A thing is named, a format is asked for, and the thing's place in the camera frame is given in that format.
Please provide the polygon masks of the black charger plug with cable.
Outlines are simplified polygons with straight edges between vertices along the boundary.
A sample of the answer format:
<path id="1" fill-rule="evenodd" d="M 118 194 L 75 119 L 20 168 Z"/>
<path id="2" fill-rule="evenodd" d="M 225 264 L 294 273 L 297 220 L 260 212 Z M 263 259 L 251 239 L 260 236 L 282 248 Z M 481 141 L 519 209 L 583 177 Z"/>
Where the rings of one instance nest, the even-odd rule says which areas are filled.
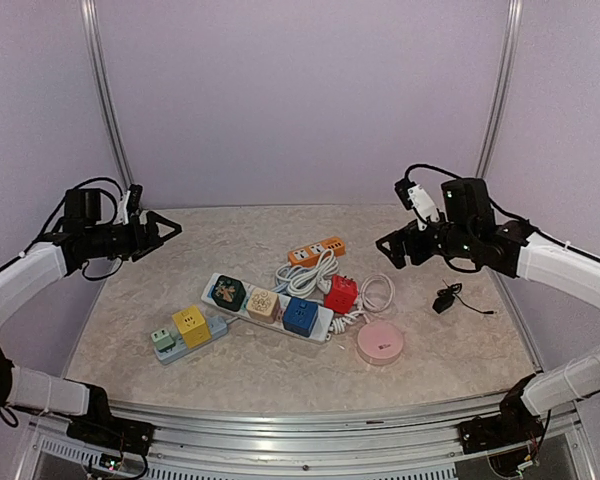
<path id="1" fill-rule="evenodd" d="M 476 312 L 480 315 L 496 314 L 495 310 L 480 310 L 466 303 L 460 296 L 462 289 L 462 283 L 446 284 L 444 288 L 437 291 L 437 297 L 432 304 L 432 309 L 437 314 L 442 314 L 443 312 L 449 310 L 454 305 L 454 303 L 458 301 L 465 308 Z"/>

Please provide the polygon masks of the blue cube adapter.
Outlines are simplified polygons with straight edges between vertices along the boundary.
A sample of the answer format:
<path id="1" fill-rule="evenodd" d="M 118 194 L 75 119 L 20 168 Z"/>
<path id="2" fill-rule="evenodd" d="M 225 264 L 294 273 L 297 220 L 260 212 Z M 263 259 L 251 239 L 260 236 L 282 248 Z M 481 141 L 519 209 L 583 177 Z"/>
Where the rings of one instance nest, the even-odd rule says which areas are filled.
<path id="1" fill-rule="evenodd" d="M 283 315 L 285 330 L 309 338 L 318 318 L 319 305 L 315 302 L 291 297 Z"/>

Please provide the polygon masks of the long white power strip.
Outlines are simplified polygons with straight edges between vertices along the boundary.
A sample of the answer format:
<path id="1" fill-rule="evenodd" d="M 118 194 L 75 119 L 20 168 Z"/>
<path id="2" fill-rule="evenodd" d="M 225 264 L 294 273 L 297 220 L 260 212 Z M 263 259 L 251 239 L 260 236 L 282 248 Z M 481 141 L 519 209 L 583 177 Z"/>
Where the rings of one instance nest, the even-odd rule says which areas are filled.
<path id="1" fill-rule="evenodd" d="M 314 300 L 300 299 L 214 273 L 201 301 L 233 317 L 301 340 L 322 344 L 330 335 L 333 310 Z"/>

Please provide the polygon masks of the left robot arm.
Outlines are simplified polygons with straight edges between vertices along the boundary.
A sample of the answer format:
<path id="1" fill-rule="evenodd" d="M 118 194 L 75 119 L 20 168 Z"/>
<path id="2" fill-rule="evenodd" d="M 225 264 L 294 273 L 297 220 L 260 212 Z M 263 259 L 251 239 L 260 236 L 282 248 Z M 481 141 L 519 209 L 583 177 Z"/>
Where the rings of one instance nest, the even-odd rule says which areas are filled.
<path id="1" fill-rule="evenodd" d="M 48 286 L 90 261 L 136 262 L 181 234 L 180 224 L 141 209 L 141 186 L 112 194 L 100 188 L 102 181 L 67 190 L 34 240 L 0 267 L 0 330 Z M 82 430 L 101 445 L 120 434 L 101 388 L 19 367 L 0 346 L 0 413 L 17 407 L 80 418 Z"/>

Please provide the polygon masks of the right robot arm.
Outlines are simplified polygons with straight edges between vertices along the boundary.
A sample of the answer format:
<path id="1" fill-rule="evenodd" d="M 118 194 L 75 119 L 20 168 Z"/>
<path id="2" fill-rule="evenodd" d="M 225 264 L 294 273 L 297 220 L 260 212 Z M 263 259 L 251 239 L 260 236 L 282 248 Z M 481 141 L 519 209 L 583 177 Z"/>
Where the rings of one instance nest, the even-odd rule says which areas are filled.
<path id="1" fill-rule="evenodd" d="M 559 241 L 530 221 L 507 214 L 490 197 L 480 178 L 456 177 L 442 184 L 444 206 L 409 177 L 395 192 L 415 215 L 406 226 L 377 240 L 377 248 L 398 269 L 433 257 L 452 270 L 491 270 L 559 292 L 600 313 L 600 257 Z M 515 442 L 532 421 L 551 409 L 600 393 L 600 344 L 513 386 L 500 404 L 491 433 L 503 444 Z"/>

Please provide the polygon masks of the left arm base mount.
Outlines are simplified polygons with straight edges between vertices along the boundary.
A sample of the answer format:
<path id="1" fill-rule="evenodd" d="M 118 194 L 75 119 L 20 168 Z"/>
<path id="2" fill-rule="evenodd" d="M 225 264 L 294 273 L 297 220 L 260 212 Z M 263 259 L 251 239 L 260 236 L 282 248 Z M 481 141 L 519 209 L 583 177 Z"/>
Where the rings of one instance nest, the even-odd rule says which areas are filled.
<path id="1" fill-rule="evenodd" d="M 156 427 L 148 422 L 113 415 L 99 418 L 93 415 L 67 416 L 69 438 L 86 444 L 146 456 Z"/>

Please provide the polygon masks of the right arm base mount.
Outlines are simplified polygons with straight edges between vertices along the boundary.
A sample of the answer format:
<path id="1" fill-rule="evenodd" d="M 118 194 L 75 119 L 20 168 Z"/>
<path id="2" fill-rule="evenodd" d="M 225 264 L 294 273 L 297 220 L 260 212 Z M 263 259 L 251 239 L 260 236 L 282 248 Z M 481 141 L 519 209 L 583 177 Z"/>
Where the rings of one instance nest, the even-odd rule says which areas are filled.
<path id="1" fill-rule="evenodd" d="M 520 400 L 503 399 L 499 407 L 495 415 L 476 416 L 458 425 L 464 454 L 494 450 L 543 436 L 545 428 L 539 416 L 530 414 Z"/>

